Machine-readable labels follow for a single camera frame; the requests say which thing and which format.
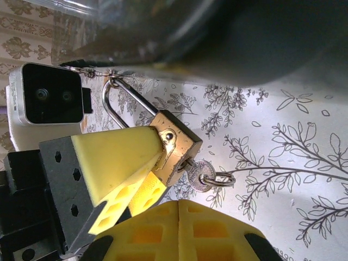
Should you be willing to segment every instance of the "security camera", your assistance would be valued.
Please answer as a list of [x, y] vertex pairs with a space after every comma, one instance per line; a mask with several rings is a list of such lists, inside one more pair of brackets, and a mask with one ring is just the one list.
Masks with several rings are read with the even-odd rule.
[[92, 113], [90, 89], [61, 67], [26, 63], [9, 76], [13, 120], [22, 126], [80, 123]]

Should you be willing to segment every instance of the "white camera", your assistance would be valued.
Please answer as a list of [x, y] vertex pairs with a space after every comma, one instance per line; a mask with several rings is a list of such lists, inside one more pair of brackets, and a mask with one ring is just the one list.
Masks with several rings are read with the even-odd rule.
[[6, 88], [11, 140], [16, 151], [81, 134], [84, 114], [92, 113], [91, 90], [76, 72], [26, 63], [10, 73]]

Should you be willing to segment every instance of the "yellow plastic block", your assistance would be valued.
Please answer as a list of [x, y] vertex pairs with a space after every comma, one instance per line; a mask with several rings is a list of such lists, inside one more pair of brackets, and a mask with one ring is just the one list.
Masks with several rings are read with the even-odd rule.
[[180, 261], [259, 261], [244, 235], [256, 228], [188, 200], [179, 201]]
[[107, 204], [89, 233], [112, 227], [155, 166], [162, 151], [157, 131], [135, 127], [71, 136], [93, 205]]
[[96, 237], [114, 238], [103, 261], [178, 261], [178, 222], [171, 201], [116, 225]]
[[166, 186], [150, 172], [128, 205], [132, 216], [139, 215], [156, 203], [165, 190]]

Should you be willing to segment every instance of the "small key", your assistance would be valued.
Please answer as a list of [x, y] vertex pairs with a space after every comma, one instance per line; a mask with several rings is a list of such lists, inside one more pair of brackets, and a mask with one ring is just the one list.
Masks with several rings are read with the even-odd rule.
[[198, 192], [207, 192], [213, 186], [203, 183], [203, 177], [215, 180], [214, 167], [206, 160], [193, 160], [192, 163], [191, 169], [187, 171], [191, 187]]

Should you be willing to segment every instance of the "camera lens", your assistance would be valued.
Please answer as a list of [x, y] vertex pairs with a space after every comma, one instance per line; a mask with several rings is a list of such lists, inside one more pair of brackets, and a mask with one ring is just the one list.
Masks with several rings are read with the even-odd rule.
[[37, 99], [45, 101], [47, 100], [49, 93], [46, 89], [39, 89], [36, 91], [35, 95]]
[[72, 101], [72, 93], [70, 91], [63, 92], [63, 100], [65, 102], [71, 102]]

